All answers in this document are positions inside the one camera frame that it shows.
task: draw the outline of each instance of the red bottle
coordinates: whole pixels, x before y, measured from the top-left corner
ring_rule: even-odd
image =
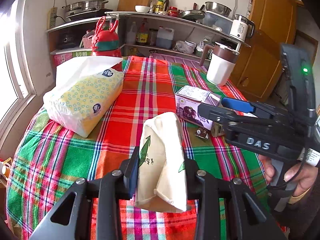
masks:
[[[92,55],[121,57],[119,37],[118,34],[115,33],[115,29],[118,26],[118,20],[115,21],[114,25],[110,23],[110,30],[104,31],[102,26],[105,20],[106,17],[103,16],[97,22],[95,34],[92,38]],[[113,68],[118,71],[122,71],[122,64],[119,63]]]

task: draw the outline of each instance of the wooden door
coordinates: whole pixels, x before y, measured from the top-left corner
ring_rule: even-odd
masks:
[[[282,71],[280,43],[293,43],[296,23],[295,0],[253,0],[250,15],[256,25],[251,47],[241,46],[231,81],[250,101],[265,101]]]

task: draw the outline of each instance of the green leaf print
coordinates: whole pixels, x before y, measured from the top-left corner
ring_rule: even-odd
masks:
[[[184,164],[184,162],[183,162],[183,163],[181,164],[180,168],[179,168],[178,173],[179,173],[180,171],[185,170],[185,169],[186,169],[186,166],[185,166],[185,164]]]
[[[146,138],[147,141],[144,143],[140,153],[139,153],[139,167],[144,163],[147,157],[148,147],[150,146],[150,135]]]

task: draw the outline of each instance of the human hand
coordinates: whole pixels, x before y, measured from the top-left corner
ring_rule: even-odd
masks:
[[[271,164],[271,158],[259,155],[259,160],[264,166],[264,177],[267,181],[271,182],[275,174],[275,168]],[[289,179],[291,179],[297,173],[300,166],[301,163],[298,163],[290,168],[284,175],[284,181],[287,182]],[[317,175],[318,168],[305,163],[298,176],[293,180],[298,182],[298,185],[292,196],[297,197],[305,193],[314,184]]]

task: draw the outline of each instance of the yellow tissue packaging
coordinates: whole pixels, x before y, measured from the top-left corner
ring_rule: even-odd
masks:
[[[50,119],[86,138],[121,93],[123,78],[112,68],[87,75],[46,93],[44,106]]]

